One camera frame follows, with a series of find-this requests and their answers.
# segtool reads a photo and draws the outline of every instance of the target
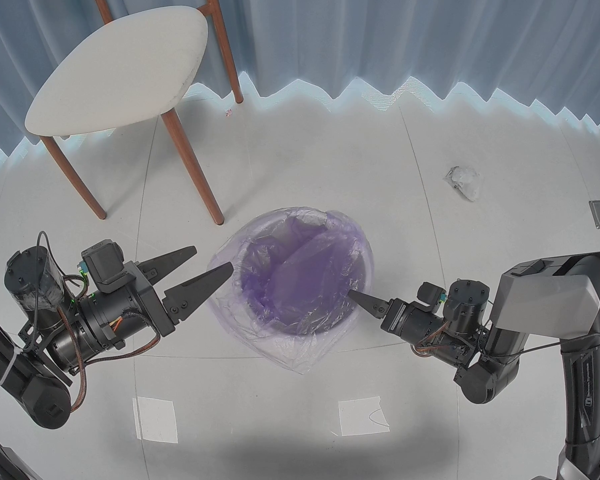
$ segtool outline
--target white cable tie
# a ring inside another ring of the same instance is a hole
[[[16,357],[18,357],[20,355],[20,352],[22,352],[22,349],[20,347],[17,347],[16,345],[14,345],[13,346],[13,356],[11,356],[11,361],[9,361],[9,365],[7,366],[7,369],[2,374],[2,378],[0,379],[0,386],[2,386],[2,384],[4,384],[5,380],[7,380],[7,376],[9,375],[11,368],[13,368],[13,364],[16,362]]]

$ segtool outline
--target curtain fold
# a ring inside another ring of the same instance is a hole
[[[108,0],[114,17],[205,0]],[[496,88],[600,123],[600,0],[220,0],[238,71],[261,95],[296,78],[336,97],[355,77],[385,94],[409,76],[444,98]],[[23,136],[33,96],[102,26],[94,0],[0,0],[0,148]],[[197,82],[230,91],[210,26]]]

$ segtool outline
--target plastic bag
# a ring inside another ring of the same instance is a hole
[[[252,220],[213,256],[232,278],[210,298],[225,330],[281,366],[304,373],[355,324],[350,289],[369,292],[371,247],[339,212],[300,207]]]
[[[480,197],[483,182],[482,174],[471,167],[451,167],[451,170],[445,176],[445,181],[451,187],[460,190],[469,201],[475,202]]]

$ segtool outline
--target floor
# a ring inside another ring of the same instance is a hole
[[[337,100],[300,82],[260,98],[248,78],[241,82],[240,105],[193,86],[177,108],[224,210],[222,227],[156,119],[62,143],[105,221],[42,144],[25,141],[0,156],[0,322],[8,332],[24,318],[4,288],[4,265],[40,229],[67,271],[104,238],[137,260],[196,245],[198,255],[158,284],[160,296],[204,271],[248,221],[288,206],[357,220],[374,251],[374,294],[386,299],[412,300],[423,281],[448,287],[458,277],[495,290],[501,272],[522,260],[600,250],[588,206],[600,199],[600,128],[588,118],[522,107],[501,92],[485,103],[462,84],[440,101],[413,79],[392,97],[356,81]],[[443,180],[458,164],[484,175],[475,203]],[[129,346],[149,338],[140,333]],[[417,358],[364,315],[303,376],[257,357],[204,306],[144,356],[88,374],[85,404],[56,431],[35,426],[0,389],[0,441],[44,480],[521,480],[554,476],[564,440],[556,349],[524,357],[511,386],[474,406],[450,367]],[[137,397],[173,403],[177,444],[137,438]],[[339,402],[373,397],[389,431],[342,436]]]

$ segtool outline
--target white label sticker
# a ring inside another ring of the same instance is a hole
[[[359,398],[338,402],[340,430],[343,436],[360,436],[389,432],[389,425],[380,408],[380,397]]]
[[[177,443],[176,411],[171,400],[133,398],[136,437],[145,441]]]

